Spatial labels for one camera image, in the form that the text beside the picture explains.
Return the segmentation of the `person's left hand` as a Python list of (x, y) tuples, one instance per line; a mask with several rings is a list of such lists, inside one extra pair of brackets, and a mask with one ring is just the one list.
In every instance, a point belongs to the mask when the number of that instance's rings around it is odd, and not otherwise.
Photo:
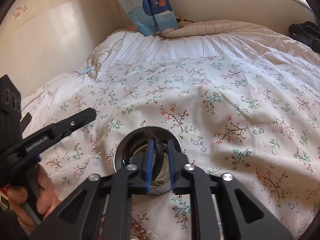
[(24, 233), (29, 237), (37, 225), (22, 206), (31, 199), (30, 206), (37, 209), (37, 213), (46, 219), (56, 207), (60, 200), (54, 191), (54, 184), (48, 177), (41, 164), (37, 165), (37, 184), (39, 185), (39, 196), (35, 197), (29, 188), (23, 186), (9, 185), (7, 188), (8, 200), (11, 208), (17, 216), (17, 220)]

